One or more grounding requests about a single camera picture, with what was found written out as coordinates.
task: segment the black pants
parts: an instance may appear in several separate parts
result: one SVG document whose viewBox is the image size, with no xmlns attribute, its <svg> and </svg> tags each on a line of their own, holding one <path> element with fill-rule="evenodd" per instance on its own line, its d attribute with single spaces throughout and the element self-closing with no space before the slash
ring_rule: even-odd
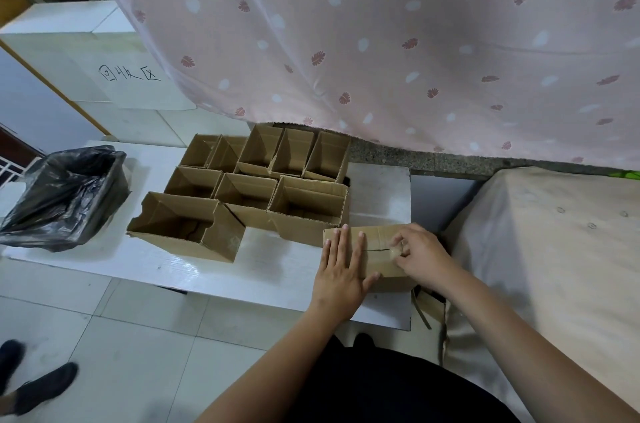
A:
<svg viewBox="0 0 640 423">
<path fill-rule="evenodd" d="M 379 347 L 344 347 L 335 336 L 320 355 L 287 422 L 464 422 L 518 419 L 484 389 L 418 357 Z"/>
</svg>

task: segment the black garbage bag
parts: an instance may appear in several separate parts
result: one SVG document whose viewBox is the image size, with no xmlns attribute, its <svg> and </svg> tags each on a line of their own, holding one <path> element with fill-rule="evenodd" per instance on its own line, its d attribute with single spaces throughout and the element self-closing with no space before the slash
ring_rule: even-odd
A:
<svg viewBox="0 0 640 423">
<path fill-rule="evenodd" d="M 111 145 L 53 152 L 26 172 L 26 190 L 0 226 L 0 244 L 65 251 L 89 241 L 129 195 Z"/>
</svg>

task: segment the pink curtain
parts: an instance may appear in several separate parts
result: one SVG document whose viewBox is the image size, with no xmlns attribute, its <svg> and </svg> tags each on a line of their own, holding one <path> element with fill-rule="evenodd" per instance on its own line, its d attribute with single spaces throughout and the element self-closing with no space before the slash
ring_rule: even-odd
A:
<svg viewBox="0 0 640 423">
<path fill-rule="evenodd" d="M 637 0 L 117 0 L 198 106 L 640 169 Z"/>
</svg>

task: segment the cardboard box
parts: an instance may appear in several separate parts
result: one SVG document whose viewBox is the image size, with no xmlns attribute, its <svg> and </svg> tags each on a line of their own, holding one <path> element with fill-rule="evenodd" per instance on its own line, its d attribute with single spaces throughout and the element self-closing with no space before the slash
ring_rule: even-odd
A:
<svg viewBox="0 0 640 423">
<path fill-rule="evenodd" d="M 349 164 L 350 144 L 348 136 L 320 132 L 302 177 L 342 183 Z"/>
<path fill-rule="evenodd" d="M 207 160 L 207 168 L 222 172 L 233 172 L 246 140 L 247 137 L 220 136 L 218 144 Z"/>
<path fill-rule="evenodd" d="M 269 177 L 269 165 L 276 154 L 284 128 L 256 125 L 244 145 L 235 173 Z"/>
<path fill-rule="evenodd" d="M 219 138 L 220 135 L 194 135 L 193 140 L 187 147 L 187 151 L 182 156 L 180 165 L 185 167 L 206 167 L 209 156 L 218 144 Z"/>
<path fill-rule="evenodd" d="M 164 188 L 165 194 L 212 198 L 222 179 L 220 170 L 177 167 Z"/>
<path fill-rule="evenodd" d="M 349 220 L 349 188 L 343 184 L 282 176 L 268 208 L 283 239 L 322 246 L 323 231 Z"/>
<path fill-rule="evenodd" d="M 274 178 L 226 173 L 214 198 L 224 202 L 246 227 L 276 231 L 267 207 L 277 184 Z"/>
<path fill-rule="evenodd" d="M 400 227 L 402 225 L 349 228 L 347 259 L 351 259 L 353 247 L 358 242 L 358 233 L 363 231 L 365 244 L 360 258 L 360 276 L 364 279 L 375 272 L 382 275 L 373 285 L 372 292 L 408 292 L 418 284 L 393 262 L 399 251 L 394 250 L 392 253 L 389 241 L 396 235 Z M 333 236 L 333 229 L 327 229 L 324 231 L 323 241 L 333 239 Z"/>
<path fill-rule="evenodd" d="M 285 128 L 276 155 L 269 165 L 271 176 L 302 177 L 313 143 L 313 132 Z"/>
<path fill-rule="evenodd" d="M 220 201 L 149 192 L 127 234 L 174 255 L 233 262 L 244 226 Z"/>
</svg>

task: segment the black shoe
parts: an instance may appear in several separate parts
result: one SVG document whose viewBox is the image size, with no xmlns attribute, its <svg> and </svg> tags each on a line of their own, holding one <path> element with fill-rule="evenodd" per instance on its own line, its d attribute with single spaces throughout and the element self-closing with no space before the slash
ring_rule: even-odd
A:
<svg viewBox="0 0 640 423">
<path fill-rule="evenodd" d="M 17 340 L 7 340 L 0 347 L 0 395 L 4 394 L 9 379 L 20 366 L 24 351 L 25 345 Z"/>
<path fill-rule="evenodd" d="M 373 338 L 369 334 L 360 332 L 353 340 L 353 346 L 357 349 L 374 349 L 376 347 Z"/>
<path fill-rule="evenodd" d="M 78 373 L 78 364 L 67 362 L 43 377 L 20 386 L 15 392 L 13 414 L 23 415 L 56 396 L 71 386 Z"/>
</svg>

